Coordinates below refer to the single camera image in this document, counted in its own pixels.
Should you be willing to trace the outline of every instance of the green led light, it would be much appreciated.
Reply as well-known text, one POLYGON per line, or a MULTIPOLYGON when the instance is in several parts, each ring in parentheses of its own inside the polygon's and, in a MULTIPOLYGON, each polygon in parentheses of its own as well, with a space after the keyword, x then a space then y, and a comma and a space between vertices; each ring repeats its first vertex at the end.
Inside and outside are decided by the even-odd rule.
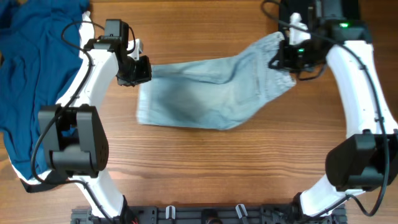
POLYGON ((341 26, 342 28, 347 28, 347 27, 349 27, 349 24, 346 23, 346 22, 344 22, 344 23, 341 23, 340 26, 341 26))

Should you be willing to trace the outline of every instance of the white clip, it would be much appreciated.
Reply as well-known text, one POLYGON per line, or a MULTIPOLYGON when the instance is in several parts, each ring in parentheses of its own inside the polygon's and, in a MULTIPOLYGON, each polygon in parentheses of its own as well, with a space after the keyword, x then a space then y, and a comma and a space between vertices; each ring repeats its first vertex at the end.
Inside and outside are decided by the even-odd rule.
MULTIPOLYGON (((307 25, 301 23, 301 15, 297 12, 293 13, 290 17, 290 25, 297 26, 301 29, 308 30, 307 25)), ((302 32, 300 30, 290 28, 290 35, 289 35, 289 44, 290 45, 297 45, 301 44, 304 40, 311 39, 311 35, 306 32, 302 32)))
POLYGON ((246 207, 244 204, 239 204, 235 207, 236 213, 238 214, 239 218, 247 217, 248 212, 246 211, 246 207))
MULTIPOLYGON (((128 50, 131 50, 134 46, 134 40, 130 40, 129 41, 129 46, 128 46, 128 50)), ((134 51, 129 54, 130 57, 132 57, 132 59, 134 60, 139 60, 139 54, 144 52, 144 44, 142 43, 142 41, 140 39, 136 39, 136 48, 134 49, 134 51)))
POLYGON ((175 219, 175 207, 173 205, 169 205, 166 208, 166 219, 174 220, 175 219))

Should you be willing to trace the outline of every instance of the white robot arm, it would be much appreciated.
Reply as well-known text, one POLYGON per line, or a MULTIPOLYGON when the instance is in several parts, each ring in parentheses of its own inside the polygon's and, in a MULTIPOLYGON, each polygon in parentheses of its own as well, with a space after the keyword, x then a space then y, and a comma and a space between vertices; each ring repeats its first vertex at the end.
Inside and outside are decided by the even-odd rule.
MULTIPOLYGON (((333 31, 336 31, 335 28, 339 26, 339 23, 342 29, 350 26, 350 24, 345 24, 343 22, 338 22, 336 24, 336 19, 334 19, 331 24, 326 24, 333 28, 333 31)), ((307 30, 307 26, 300 23, 299 14, 293 14, 291 24, 307 30)), ((340 45, 333 45, 330 43, 326 45, 325 43, 314 44, 311 35, 308 35, 306 32, 300 32, 299 30, 291 30, 290 34, 290 42, 288 44, 281 42, 280 52, 275 56, 275 59, 270 62, 270 68, 301 72, 306 71, 319 60, 327 63, 332 69, 338 84, 347 125, 347 140, 333 149, 326 159, 326 174, 312 188, 298 194, 294 198, 292 205, 289 205, 294 208, 293 210, 295 211, 288 215, 288 220, 291 223, 295 223, 302 222, 303 219, 305 220, 306 218, 319 219, 321 217, 330 216, 336 203, 344 203, 347 199, 347 195, 359 195, 380 187, 384 181, 382 157, 380 158, 382 155, 382 150, 380 150, 380 148, 382 148, 383 145, 380 139, 387 136, 388 140, 390 140, 390 148, 396 151, 398 148, 398 125, 394 121, 382 94, 374 66, 373 46, 367 41, 366 36, 364 38, 361 36, 361 38, 358 39, 349 37, 346 40, 341 40, 344 44, 343 46, 350 49, 361 58, 362 63, 366 66, 366 68, 364 68, 355 59, 353 54, 349 53, 340 45), (321 46, 323 48, 316 49, 314 46, 321 46), (364 69, 369 71, 370 79, 364 75, 364 69), (375 87, 382 116, 384 117, 385 133, 380 127, 380 122, 375 121, 375 118, 380 119, 380 117, 377 113, 376 97, 373 93, 372 84, 375 87)), ((108 218, 108 220, 111 218, 114 221, 118 221, 115 221, 115 223, 135 223, 137 219, 131 212, 132 209, 127 206, 126 199, 116 188, 109 172, 105 169, 108 160, 108 142, 106 138, 100 143, 96 142, 96 139, 98 140, 96 135, 104 138, 104 132, 98 115, 96 114, 96 110, 93 108, 99 108, 101 106, 105 92, 115 75, 118 77, 118 83, 122 85, 135 85, 141 83, 142 80, 144 82, 149 81, 147 78, 148 64, 144 64, 143 66, 144 68, 146 67, 146 70, 132 69, 130 66, 126 69, 125 64, 123 64, 125 58, 121 57, 118 49, 109 50, 113 44, 107 41, 109 41, 109 39, 106 41, 101 40, 100 43, 104 45, 97 46, 95 45, 97 40, 89 41, 88 48, 90 50, 88 53, 93 58, 94 67, 78 99, 70 105, 73 110, 71 110, 68 115, 68 117, 75 118, 76 121, 74 121, 73 124, 78 126, 78 128, 81 128, 81 126, 79 127, 81 122, 87 120, 90 121, 89 124, 92 125, 92 127, 95 127, 89 131, 85 131, 83 134, 81 131, 79 132, 80 144, 82 144, 83 136, 87 135, 87 132, 93 132, 93 135, 88 137, 93 145, 92 149, 90 149, 91 151, 83 149, 81 146, 67 145, 63 146, 63 149, 56 149, 50 152, 50 149, 52 150, 53 148, 49 146, 54 146, 52 145, 54 139, 51 139, 51 137, 55 136, 56 140, 58 140, 57 132, 59 133, 61 130, 61 127, 57 127, 53 130, 54 133, 50 133, 49 136, 44 138, 45 155, 47 156, 47 164, 49 164, 52 169, 60 170, 67 174, 71 180, 82 180, 88 183, 88 187, 105 211, 105 214, 100 211, 94 203, 92 195, 90 195, 83 186, 79 185, 79 188, 83 191, 83 194, 92 207, 91 215, 96 220, 102 222, 104 218, 108 218), (135 72, 134 75, 126 75, 126 73, 132 70, 135 72), (142 79, 140 75, 145 72, 146 79, 142 79), (99 130, 100 133, 95 133, 95 131, 93 131, 94 129, 99 130), (77 156, 79 156, 78 158, 84 156, 89 158, 87 160, 76 159, 77 156)), ((141 58, 139 54, 142 52, 142 44, 139 40, 137 40, 136 46, 136 49, 131 55, 134 61, 132 64, 140 65, 139 61, 141 58)), ((83 61, 81 71, 79 71, 70 89, 57 102, 59 106, 65 106, 67 104, 85 76, 87 69, 85 65, 87 64, 87 60, 83 61)), ((54 111, 56 111, 56 108, 44 110, 44 115, 41 116, 41 118, 43 118, 43 126, 44 124, 48 124, 50 115, 54 114, 54 111)), ((398 162, 396 158, 393 158, 391 161, 395 164, 398 162)), ((397 173, 397 169, 390 171, 390 176, 388 177, 389 184, 397 173)), ((238 205, 236 211, 241 223, 247 224, 251 222, 248 222, 250 215, 248 216, 243 205, 238 205)), ((266 209, 264 208, 262 211, 261 215, 264 217, 266 209)), ((175 215, 176 212, 178 213, 178 210, 176 211, 174 207, 168 207, 168 209, 163 212, 165 213, 166 220, 170 220, 172 223, 178 219, 178 216, 176 218, 175 215)), ((152 214, 156 216, 157 213, 153 210, 152 214)), ((196 223, 188 221, 190 220, 189 218, 190 217, 185 217, 185 219, 181 219, 180 224, 196 223)), ((232 223, 234 223, 233 220, 225 221, 225 224, 232 223)))

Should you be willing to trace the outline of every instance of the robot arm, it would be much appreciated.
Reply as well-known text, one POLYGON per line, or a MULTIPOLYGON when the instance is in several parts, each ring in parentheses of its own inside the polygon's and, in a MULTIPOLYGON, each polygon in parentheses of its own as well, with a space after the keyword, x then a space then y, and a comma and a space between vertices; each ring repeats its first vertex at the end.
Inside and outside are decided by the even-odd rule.
POLYGON ((328 154, 326 175, 311 189, 295 197, 294 203, 306 217, 327 216, 331 211, 324 212, 338 202, 344 203, 347 195, 363 194, 383 185, 386 170, 384 134, 389 142, 390 155, 393 155, 387 183, 390 184, 397 175, 398 161, 394 155, 398 149, 398 125, 387 107, 377 78, 368 28, 359 20, 359 14, 357 18, 347 15, 349 8, 353 10, 348 12, 358 11, 358 2, 316 0, 309 7, 310 28, 301 23, 301 16, 297 13, 290 17, 290 25, 343 44, 361 59, 365 68, 340 45, 293 27, 290 28, 289 40, 280 43, 279 53, 269 63, 271 68, 296 73, 299 80, 302 72, 312 72, 316 65, 327 64, 335 76, 345 111, 347 140, 328 154), (385 133, 377 120, 376 97, 384 118, 385 133))
MULTIPOLYGON (((388 110, 377 79, 373 47, 369 41, 367 29, 360 21, 352 22, 351 31, 354 32, 346 29, 350 28, 350 24, 341 21, 346 21, 346 19, 335 18, 339 15, 338 7, 334 7, 337 12, 327 14, 335 16, 334 18, 319 14, 326 7, 330 7, 330 4, 340 4, 340 1, 316 0, 315 2, 317 2, 314 10, 316 21, 311 23, 310 30, 328 34, 330 38, 344 43, 361 57, 376 87, 385 118, 387 137, 390 140, 389 148, 394 151, 393 155, 396 155, 398 125, 388 110)), ((297 14, 292 16, 291 22, 299 27, 306 26, 300 23, 300 16, 297 14)), ((43 141, 45 158, 49 167, 67 175, 70 179, 87 182, 107 216, 113 220, 119 220, 117 223, 134 223, 135 216, 105 169, 108 161, 108 142, 96 109, 101 105, 105 92, 115 75, 118 78, 118 84, 127 86, 150 80, 149 60, 145 56, 138 57, 142 52, 139 41, 136 42, 138 47, 133 52, 133 56, 126 56, 128 40, 126 31, 128 32, 128 26, 126 27, 126 24, 121 21, 107 21, 105 36, 98 40, 89 40, 85 49, 89 50, 95 65, 90 78, 80 92, 79 98, 53 125, 43 141), (63 136, 61 132, 69 130, 70 126, 77 128, 78 133, 63 136)), ((312 71, 315 65, 327 63, 336 77, 347 122, 347 140, 329 153, 326 159, 326 174, 312 188, 294 198, 291 206, 294 207, 292 210, 295 212, 289 214, 289 217, 293 217, 289 220, 294 222, 298 220, 297 217, 302 219, 302 217, 318 216, 336 202, 344 199, 347 194, 359 195, 380 187, 384 177, 384 168, 381 156, 382 141, 380 141, 383 136, 380 126, 375 122, 377 118, 375 99, 372 96, 370 81, 362 71, 363 68, 352 55, 338 45, 320 42, 303 32, 292 30, 290 34, 289 41, 280 43, 279 53, 269 63, 270 68, 285 69, 299 75, 302 71, 312 71)), ((40 111, 40 127, 46 126, 59 107, 66 104, 82 81, 85 72, 86 68, 82 66, 68 92, 57 102, 58 106, 40 111)), ((391 164, 389 184, 398 173, 397 156, 391 158, 391 164)), ((103 219, 104 215, 96 208, 88 192, 83 187, 79 187, 88 199, 94 217, 103 219)), ((248 223, 244 206, 239 205, 236 211, 239 219, 243 223, 248 223)), ((170 220, 175 220, 175 212, 173 207, 166 210, 166 219, 174 217, 170 220)))

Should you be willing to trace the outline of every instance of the blue t-shirt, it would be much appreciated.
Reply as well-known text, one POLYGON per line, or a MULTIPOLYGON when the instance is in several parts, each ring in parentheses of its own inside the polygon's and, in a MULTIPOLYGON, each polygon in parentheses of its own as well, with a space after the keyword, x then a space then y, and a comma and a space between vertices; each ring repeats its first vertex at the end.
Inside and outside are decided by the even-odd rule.
MULTIPOLYGON (((78 50, 61 39, 63 28, 81 21, 89 0, 0 1, 0 131, 12 165, 32 177, 30 158, 39 138, 37 115, 43 105, 54 105, 80 69, 78 50)), ((80 44, 80 25, 65 38, 80 44)), ((48 169, 41 145, 36 158, 38 174, 48 169)))

